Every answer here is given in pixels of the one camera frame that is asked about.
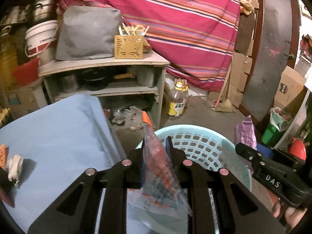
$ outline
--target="door handle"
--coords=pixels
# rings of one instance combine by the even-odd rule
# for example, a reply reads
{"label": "door handle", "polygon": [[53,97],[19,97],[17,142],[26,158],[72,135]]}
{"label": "door handle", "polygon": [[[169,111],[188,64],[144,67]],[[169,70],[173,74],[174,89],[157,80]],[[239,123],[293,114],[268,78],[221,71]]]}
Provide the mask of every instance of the door handle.
{"label": "door handle", "polygon": [[287,56],[288,58],[294,59],[294,54],[283,54],[285,56]]}

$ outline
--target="brown door frame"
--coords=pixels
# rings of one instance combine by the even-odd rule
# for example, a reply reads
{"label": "brown door frame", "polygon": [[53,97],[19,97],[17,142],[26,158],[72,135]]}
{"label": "brown door frame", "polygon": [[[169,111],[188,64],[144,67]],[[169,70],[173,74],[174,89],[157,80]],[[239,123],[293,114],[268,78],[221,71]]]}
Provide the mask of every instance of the brown door frame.
{"label": "brown door frame", "polygon": [[[262,38],[262,28],[263,28],[263,21],[264,21],[264,0],[259,0],[259,9],[256,15],[256,23],[255,23],[255,30],[254,30],[254,47],[252,51],[252,67],[250,70],[250,74],[247,75],[247,81],[245,85],[245,89],[243,94],[249,84],[249,81],[253,75],[255,64],[257,61],[258,53],[260,50],[260,43]],[[300,25],[300,7],[298,0],[291,0],[291,10],[292,10],[292,35],[291,35],[291,46],[290,46],[290,54],[294,54],[295,58],[288,59],[287,66],[294,68],[297,52],[298,52],[298,43],[299,43],[299,25]],[[272,104],[270,109],[274,106],[274,100],[272,100]],[[255,127],[260,131],[264,132],[266,126],[269,122],[269,110],[268,114],[264,117],[262,121],[259,121],[255,116],[253,116],[250,111],[248,111],[242,104],[240,104],[238,108],[245,116],[251,115],[252,122],[254,123]]]}

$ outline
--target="door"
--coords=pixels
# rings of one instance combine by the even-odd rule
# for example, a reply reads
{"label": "door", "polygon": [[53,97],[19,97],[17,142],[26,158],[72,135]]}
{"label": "door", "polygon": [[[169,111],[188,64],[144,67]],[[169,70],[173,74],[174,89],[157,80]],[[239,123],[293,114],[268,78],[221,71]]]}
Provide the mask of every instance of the door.
{"label": "door", "polygon": [[252,115],[257,129],[264,131],[280,76],[286,66],[294,68],[295,65],[300,9],[298,0],[259,0],[259,3],[252,71],[240,110],[245,115]]}

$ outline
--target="large plastic bottle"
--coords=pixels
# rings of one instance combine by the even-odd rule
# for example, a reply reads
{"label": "large plastic bottle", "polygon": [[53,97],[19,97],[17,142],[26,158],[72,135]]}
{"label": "large plastic bottle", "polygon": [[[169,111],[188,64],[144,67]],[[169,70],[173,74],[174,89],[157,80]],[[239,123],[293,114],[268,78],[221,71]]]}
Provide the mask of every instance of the large plastic bottle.
{"label": "large plastic bottle", "polygon": [[18,60],[10,30],[11,26],[6,26],[0,32],[0,84],[6,92],[17,86],[12,72],[18,67]]}
{"label": "large plastic bottle", "polygon": [[173,119],[179,118],[184,112],[186,100],[187,100],[187,91],[185,90],[181,82],[177,82],[175,88],[173,88],[170,91],[167,112],[169,117]]}

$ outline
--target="broom handle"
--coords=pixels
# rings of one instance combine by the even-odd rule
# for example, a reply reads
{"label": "broom handle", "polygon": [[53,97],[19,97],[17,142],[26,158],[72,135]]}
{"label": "broom handle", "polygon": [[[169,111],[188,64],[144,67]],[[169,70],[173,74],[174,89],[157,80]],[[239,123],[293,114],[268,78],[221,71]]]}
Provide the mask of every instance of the broom handle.
{"label": "broom handle", "polygon": [[217,107],[217,106],[219,105],[219,103],[220,103],[220,100],[221,100],[223,91],[224,91],[224,89],[225,89],[225,86],[227,85],[227,80],[228,80],[229,77],[230,77],[230,72],[231,72],[231,64],[230,64],[229,69],[228,69],[228,71],[227,71],[227,76],[225,77],[225,80],[224,80],[223,86],[222,86],[222,88],[221,88],[221,91],[220,91],[218,100],[216,101],[215,107]]}

